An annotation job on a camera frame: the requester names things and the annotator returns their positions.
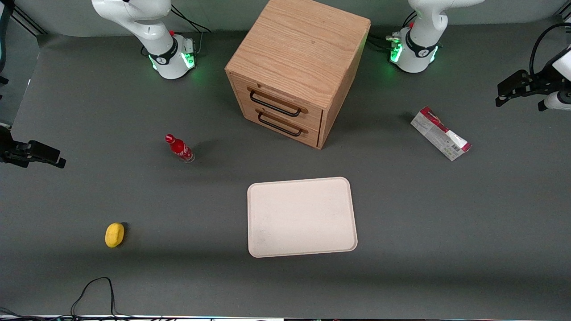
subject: white tray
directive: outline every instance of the white tray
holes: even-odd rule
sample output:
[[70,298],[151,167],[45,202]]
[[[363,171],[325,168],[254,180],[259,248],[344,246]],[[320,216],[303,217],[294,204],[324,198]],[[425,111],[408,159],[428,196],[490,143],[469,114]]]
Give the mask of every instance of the white tray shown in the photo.
[[255,183],[248,188],[248,250],[255,258],[355,247],[351,187],[345,178]]

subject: green light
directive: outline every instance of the green light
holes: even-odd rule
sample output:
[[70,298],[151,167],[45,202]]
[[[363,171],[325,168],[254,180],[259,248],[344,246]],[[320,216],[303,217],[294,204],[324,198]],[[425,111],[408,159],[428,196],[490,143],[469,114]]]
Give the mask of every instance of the green light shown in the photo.
[[148,58],[149,58],[149,60],[150,60],[151,63],[152,63],[152,68],[153,68],[154,70],[156,70],[155,62],[152,60],[151,55],[149,55]]
[[434,53],[432,53],[432,58],[430,58],[430,62],[434,61],[434,57],[436,56],[436,51],[438,50],[438,46],[434,48]]
[[403,52],[403,45],[402,44],[398,44],[396,47],[393,48],[393,50],[391,51],[391,61],[392,62],[397,62],[399,61],[400,58],[400,54]]
[[182,59],[184,60],[184,63],[186,64],[186,66],[189,69],[194,67],[194,55],[193,54],[180,53],[180,56],[182,57]]

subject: drawer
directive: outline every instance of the drawer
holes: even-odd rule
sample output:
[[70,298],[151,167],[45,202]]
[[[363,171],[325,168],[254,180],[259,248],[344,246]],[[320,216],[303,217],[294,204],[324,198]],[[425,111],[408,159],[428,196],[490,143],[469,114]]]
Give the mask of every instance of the drawer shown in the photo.
[[244,116],[249,121],[253,121],[277,133],[317,148],[319,132],[315,129],[299,126],[290,122],[289,119],[267,113],[261,108],[245,107]]
[[319,131],[322,110],[310,106],[299,106],[286,98],[271,93],[258,84],[246,81],[236,76],[232,77],[234,87],[243,108],[251,106],[267,115],[274,115],[287,120],[289,123]]

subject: wooden cabinet top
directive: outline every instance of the wooden cabinet top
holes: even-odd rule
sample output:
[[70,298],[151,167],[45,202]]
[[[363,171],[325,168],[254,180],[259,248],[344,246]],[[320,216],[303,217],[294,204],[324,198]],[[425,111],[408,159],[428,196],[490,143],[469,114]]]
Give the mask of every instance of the wooden cabinet top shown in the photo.
[[328,109],[370,25],[312,0],[270,0],[226,70]]

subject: bottle cap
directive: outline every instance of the bottle cap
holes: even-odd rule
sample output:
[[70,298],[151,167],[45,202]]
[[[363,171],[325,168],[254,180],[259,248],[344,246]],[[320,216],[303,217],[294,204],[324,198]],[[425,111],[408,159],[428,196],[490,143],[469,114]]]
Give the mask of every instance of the bottle cap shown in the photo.
[[172,144],[172,143],[175,142],[176,138],[175,138],[172,134],[167,134],[167,135],[164,137],[164,140],[165,140],[167,143]]

